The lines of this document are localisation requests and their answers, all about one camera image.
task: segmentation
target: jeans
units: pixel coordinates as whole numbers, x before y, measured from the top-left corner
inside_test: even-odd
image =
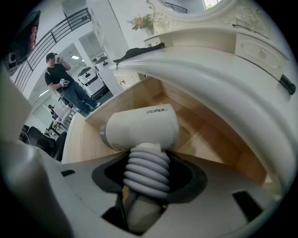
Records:
[[[71,104],[79,108],[84,114],[88,115],[91,110],[86,105],[88,103],[93,108],[96,107],[96,103],[85,93],[81,86],[73,81],[67,89],[61,93]]]

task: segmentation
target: ceiling light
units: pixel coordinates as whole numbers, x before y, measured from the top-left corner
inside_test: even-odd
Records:
[[[41,97],[41,96],[44,95],[47,91],[48,91],[48,89],[47,89],[46,91],[44,91],[43,93],[39,94],[38,97]]]
[[[73,55],[71,58],[75,59],[75,60],[78,60],[80,57],[77,57],[77,56]]]

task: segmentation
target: black rectangular slot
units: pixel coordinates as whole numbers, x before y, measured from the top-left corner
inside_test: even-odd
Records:
[[[232,196],[244,213],[248,222],[251,222],[262,213],[262,208],[260,208],[246,191],[233,193]]]

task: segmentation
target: flower arrangement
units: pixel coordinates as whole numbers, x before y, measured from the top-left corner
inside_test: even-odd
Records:
[[[147,14],[143,17],[135,17],[133,20],[128,20],[128,23],[132,24],[132,30],[137,30],[137,29],[153,29],[153,20],[150,14]]]

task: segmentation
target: cap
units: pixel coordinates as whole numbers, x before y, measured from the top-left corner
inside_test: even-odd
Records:
[[[49,59],[54,59],[55,58],[55,54],[54,53],[49,53],[46,56],[46,61],[48,61]]]

